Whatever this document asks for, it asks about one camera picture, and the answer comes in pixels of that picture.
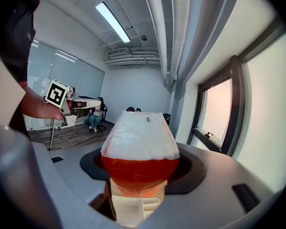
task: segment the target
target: forearm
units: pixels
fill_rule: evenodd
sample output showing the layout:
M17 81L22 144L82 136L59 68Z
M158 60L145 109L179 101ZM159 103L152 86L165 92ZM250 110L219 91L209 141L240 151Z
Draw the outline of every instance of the forearm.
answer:
M28 86L23 86L25 96L21 101L21 109L25 115L39 119L62 120L60 109L52 104L47 104Z

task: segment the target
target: blue pants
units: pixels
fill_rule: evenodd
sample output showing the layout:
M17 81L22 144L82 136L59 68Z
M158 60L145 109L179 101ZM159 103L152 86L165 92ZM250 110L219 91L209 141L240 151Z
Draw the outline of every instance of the blue pants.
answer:
M95 128L102 120L102 116L91 115L89 122L92 128Z

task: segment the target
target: black window frame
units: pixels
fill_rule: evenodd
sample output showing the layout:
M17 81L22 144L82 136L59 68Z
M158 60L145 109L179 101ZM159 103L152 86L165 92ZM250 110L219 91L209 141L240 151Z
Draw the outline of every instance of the black window frame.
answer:
M239 56L234 55L231 57L230 62L223 69L198 86L196 109L187 144L190 145L193 137L196 136L209 150L229 156L233 155L242 132L245 117L245 79L242 64L257 56L285 33L286 26L282 19L277 16L265 31ZM220 147L207 135L200 132L197 129L197 124L202 110L203 93L229 79L232 79L231 112L227 132Z

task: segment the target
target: fluorescent light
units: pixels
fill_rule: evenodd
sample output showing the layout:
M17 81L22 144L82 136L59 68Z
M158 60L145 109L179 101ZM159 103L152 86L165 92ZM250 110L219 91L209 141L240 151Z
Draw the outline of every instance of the fluorescent light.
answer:
M66 54L66 55L68 55L68 56L70 56L70 57L72 57L72 58L74 58L74 59L77 59L77 58L75 58L75 57L71 56L70 54L67 54L67 53L65 53L65 52L63 52L63 51L60 51L60 50L57 50L57 51L62 52L62 53Z
M66 56L63 56L63 55L61 55L61 54L59 54L59 53L55 53L55 55L57 55L57 56L60 56L60 57L62 57L62 58L64 58L64 59L67 59L67 60L69 60L69 61L71 61L71 62L75 62L74 60L72 60L72 59L69 59L69 58L67 58Z
M116 33L118 33L123 42L130 42L130 38L122 28L121 24L117 21L116 17L113 15L113 13L110 11L110 9L104 2L100 3L95 8L108 21L108 23L112 26Z

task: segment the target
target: black shirt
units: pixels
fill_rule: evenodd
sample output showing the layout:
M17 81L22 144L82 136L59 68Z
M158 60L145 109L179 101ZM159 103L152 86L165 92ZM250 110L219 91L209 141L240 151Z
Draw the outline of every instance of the black shirt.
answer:
M35 36L34 11L40 0L6 0L0 9L0 57L17 82L27 81L28 59ZM27 136L21 106L10 127Z

